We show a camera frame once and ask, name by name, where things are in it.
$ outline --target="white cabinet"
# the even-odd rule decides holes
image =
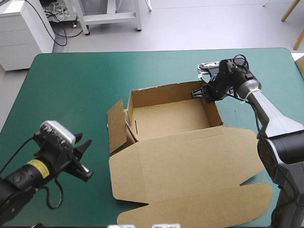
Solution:
[[[55,38],[39,0],[29,2]],[[27,2],[11,0],[0,6],[0,64],[5,70],[30,68],[35,56],[52,53],[53,45],[38,14]]]

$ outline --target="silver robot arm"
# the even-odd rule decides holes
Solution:
[[[304,126],[284,116],[261,91],[245,56],[200,64],[200,76],[210,75],[193,97],[210,101],[226,96],[245,100],[254,109],[258,127],[258,155],[281,189],[271,216],[271,228],[300,228],[304,219]]]

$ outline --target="open cardboard box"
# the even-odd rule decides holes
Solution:
[[[126,110],[121,100],[108,112],[110,153],[141,140],[221,126],[214,102],[191,97],[204,85],[196,81],[133,90]]]
[[[113,196],[149,205],[118,224],[223,228],[261,216],[269,183],[240,186],[263,170],[253,131],[226,128],[214,102],[192,99],[204,82],[131,92],[108,112]]]

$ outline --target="black cable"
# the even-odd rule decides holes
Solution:
[[[216,93],[219,93],[219,91],[216,90],[215,87],[213,87],[213,86],[210,85],[209,83],[207,83],[207,85],[210,86],[210,87],[212,87],[212,88],[216,91]],[[221,92],[221,93],[224,94],[224,95],[233,97],[233,98],[235,98],[235,99],[237,99],[237,100],[239,100],[239,101],[243,101],[243,102],[245,102],[245,103],[251,105],[251,107],[252,107],[252,109],[253,109],[253,111],[254,111],[254,113],[255,113],[256,127],[257,127],[257,130],[258,130],[259,136],[260,136],[260,138],[261,138],[263,144],[265,145],[265,147],[266,147],[266,149],[267,149],[267,152],[268,152],[269,155],[271,156],[273,162],[276,164],[277,169],[278,169],[279,172],[282,174],[282,176],[284,177],[284,179],[286,180],[286,182],[288,183],[288,185],[291,187],[291,189],[292,189],[292,191],[293,191],[293,197],[290,199],[290,198],[288,197],[288,195],[286,194],[286,191],[283,190],[283,188],[281,188],[281,186],[278,186],[280,189],[283,190],[285,196],[287,197],[287,199],[288,199],[289,201],[286,202],[286,203],[283,203],[283,204],[281,204],[281,205],[277,205],[277,206],[275,207],[275,209],[273,210],[273,212],[272,212],[272,214],[271,214],[271,224],[274,225],[274,227],[276,227],[275,215],[276,215],[276,213],[277,213],[279,210],[281,210],[282,208],[284,208],[284,207],[286,207],[286,206],[288,206],[288,205],[290,205],[290,204],[292,204],[292,203],[294,203],[295,205],[297,205],[297,206],[299,206],[299,207],[304,207],[304,205],[300,205],[300,204],[296,203],[296,199],[297,199],[298,196],[299,196],[299,192],[295,189],[295,187],[294,187],[294,185],[292,184],[292,182],[288,179],[288,177],[284,174],[284,172],[282,171],[282,169],[278,166],[278,163],[277,163],[276,158],[275,158],[274,155],[271,153],[271,150],[270,150],[270,148],[268,147],[268,145],[267,145],[267,143],[266,143],[266,139],[264,138],[264,136],[263,136],[262,133],[261,133],[261,129],[260,129],[260,126],[259,126],[259,123],[258,123],[257,108],[255,107],[255,105],[254,105],[252,102],[246,101],[246,100],[241,99],[241,98],[239,98],[239,97],[236,97],[235,95],[230,95],[230,94],[223,93],[223,92]]]
[[[38,16],[39,16],[40,20],[42,21],[42,23],[43,23],[43,25],[44,25],[44,27],[45,27],[45,29],[46,29],[48,35],[52,38],[52,40],[53,40],[57,45],[59,45],[59,46],[61,46],[61,47],[66,46],[66,45],[67,45],[67,38],[66,38],[66,43],[63,44],[63,45],[62,45],[62,44],[59,44],[57,41],[55,41],[55,39],[51,36],[50,32],[48,31],[47,26],[45,25],[43,19],[41,18],[40,14],[39,14],[38,11],[36,10],[36,8],[35,8],[28,0],[24,0],[24,1],[26,1],[26,2],[34,9],[34,11],[38,14]]]
[[[73,35],[73,36],[62,36],[62,35],[60,35],[60,34],[58,34],[58,33],[56,33],[56,32],[54,32],[56,35],[58,35],[58,36],[60,36],[60,37],[66,37],[66,38],[73,38],[73,37],[77,37],[77,36],[79,36],[81,33],[82,33],[83,31],[81,30],[79,33],[77,33],[76,35]]]
[[[51,192],[50,192],[49,188],[47,186],[41,188],[41,189],[45,189],[47,191],[47,207],[50,208],[51,210],[60,208],[60,206],[63,203],[63,199],[64,199],[64,191],[63,191],[63,188],[62,188],[61,184],[59,183],[57,177],[54,178],[54,181],[55,181],[55,184],[58,186],[58,189],[60,192],[60,201],[57,204],[57,206],[54,207],[51,204],[52,199],[51,199]]]
[[[5,170],[5,168],[9,165],[9,163],[14,159],[14,157],[20,152],[20,150],[29,142],[33,139],[34,137],[29,138],[26,140],[20,147],[19,149],[11,156],[11,158],[8,160],[8,162],[3,166],[3,168],[0,170],[0,174]]]

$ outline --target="yellow label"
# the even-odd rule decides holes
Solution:
[[[28,164],[34,166],[41,173],[43,179],[45,179],[49,175],[49,170],[42,161],[34,159],[28,162]]]

